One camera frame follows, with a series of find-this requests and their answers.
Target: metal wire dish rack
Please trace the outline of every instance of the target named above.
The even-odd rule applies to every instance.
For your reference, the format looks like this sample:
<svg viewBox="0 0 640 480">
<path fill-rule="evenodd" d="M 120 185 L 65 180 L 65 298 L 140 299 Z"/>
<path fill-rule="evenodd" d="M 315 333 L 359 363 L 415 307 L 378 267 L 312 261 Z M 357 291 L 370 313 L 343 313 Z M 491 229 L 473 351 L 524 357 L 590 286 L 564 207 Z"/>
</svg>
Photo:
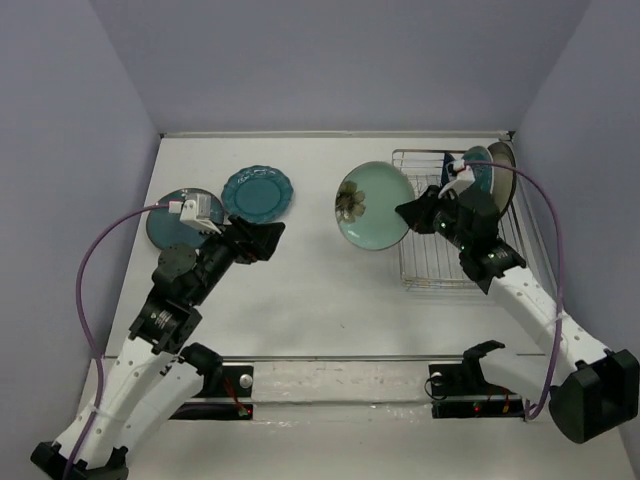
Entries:
<svg viewBox="0 0 640 480">
<path fill-rule="evenodd" d="M 465 151 L 398 149 L 392 154 L 392 164 L 406 175 L 418 198 L 429 185 L 440 185 L 444 154 L 450 153 L 455 158 L 460 158 Z M 522 233 L 513 205 L 500 221 L 499 234 L 526 259 Z M 473 291 L 478 288 L 462 271 L 458 250 L 441 235 L 418 235 L 410 230 L 400 242 L 399 250 L 402 284 L 409 291 Z"/>
</svg>

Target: purple cable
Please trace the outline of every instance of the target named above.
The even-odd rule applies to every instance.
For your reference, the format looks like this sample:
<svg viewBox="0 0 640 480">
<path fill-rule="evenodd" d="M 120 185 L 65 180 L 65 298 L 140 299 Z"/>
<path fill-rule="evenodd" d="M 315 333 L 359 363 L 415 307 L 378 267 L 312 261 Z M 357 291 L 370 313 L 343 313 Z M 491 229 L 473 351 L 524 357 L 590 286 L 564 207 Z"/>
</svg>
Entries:
<svg viewBox="0 0 640 480">
<path fill-rule="evenodd" d="M 84 315 L 84 307 L 82 305 L 82 278 L 84 277 L 84 270 L 87 266 L 87 262 L 91 255 L 95 251 L 96 247 L 100 244 L 100 242 L 106 237 L 111 230 L 116 228 L 125 220 L 128 220 L 136 215 L 140 215 L 141 213 L 148 212 L 151 210 L 157 210 L 160 208 L 167 208 L 167 205 L 150 205 L 148 207 L 141 208 L 140 210 L 136 210 L 135 212 L 131 212 L 124 217 L 120 217 L 118 220 L 109 225 L 100 235 L 96 238 L 93 243 L 89 246 L 87 253 L 84 254 L 82 261 L 80 262 L 80 267 L 78 268 L 78 274 L 76 276 L 76 309 L 78 310 L 78 318 L 80 319 L 80 326 L 82 326 L 82 330 L 84 331 L 84 336 L 87 339 L 87 343 L 89 343 L 89 348 L 91 349 L 91 356 L 96 361 L 96 368 L 98 370 L 98 388 L 96 389 L 96 397 L 93 402 L 94 411 L 91 412 L 89 418 L 87 419 L 87 423 L 85 424 L 76 444 L 73 446 L 71 453 L 69 454 L 69 458 L 67 459 L 67 463 L 64 466 L 64 472 L 62 473 L 62 480 L 66 480 L 67 476 L 71 472 L 71 468 L 75 463 L 75 458 L 78 455 L 78 451 L 80 447 L 82 447 L 82 443 L 87 438 L 89 434 L 89 430 L 91 430 L 91 426 L 96 418 L 96 410 L 100 409 L 100 403 L 102 402 L 102 394 L 104 393 L 104 365 L 102 364 L 102 353 L 96 344 L 95 339 L 93 338 L 93 334 L 91 333 L 91 329 L 89 328 L 89 324 L 87 323 L 87 318 Z"/>
<path fill-rule="evenodd" d="M 528 174 L 524 173 L 523 171 L 518 170 L 515 167 L 500 165 L 492 162 L 473 162 L 472 161 L 472 162 L 465 162 L 465 165 L 486 165 L 493 168 L 502 168 L 504 170 L 511 170 L 512 172 L 515 172 L 516 174 L 528 180 L 529 183 L 531 183 L 531 185 L 533 185 L 540 192 L 540 195 L 542 195 L 542 198 L 544 198 L 544 201 L 547 203 L 547 206 L 551 211 L 551 216 L 553 217 L 553 223 L 556 228 L 556 241 L 557 241 L 557 249 L 558 249 L 558 279 L 557 279 L 558 285 L 556 290 L 556 319 L 555 319 L 556 329 L 553 336 L 553 347 L 551 348 L 551 355 L 549 357 L 549 368 L 547 369 L 547 376 L 544 379 L 544 387 L 542 388 L 540 401 L 537 403 L 537 405 L 534 405 L 533 407 L 531 407 L 529 400 L 525 402 L 524 410 L 525 410 L 526 418 L 527 420 L 533 420 L 538 415 L 540 415 L 540 412 L 542 412 L 542 409 L 544 408 L 544 405 L 547 401 L 547 397 L 549 396 L 549 391 L 551 390 L 551 382 L 553 381 L 553 372 L 556 369 L 556 363 L 558 363 L 558 355 L 560 354 L 560 343 L 562 341 L 562 311 L 564 306 L 564 247 L 563 247 L 563 241 L 562 241 L 562 229 L 560 228 L 560 220 L 558 217 L 558 212 L 556 211 L 556 208 L 554 207 L 553 202 L 551 201 L 551 198 L 549 198 L 549 195 L 547 195 L 547 192 L 545 192 L 544 188 L 542 188 L 542 186 L 538 182 L 536 182 L 533 178 L 531 178 Z"/>
</svg>

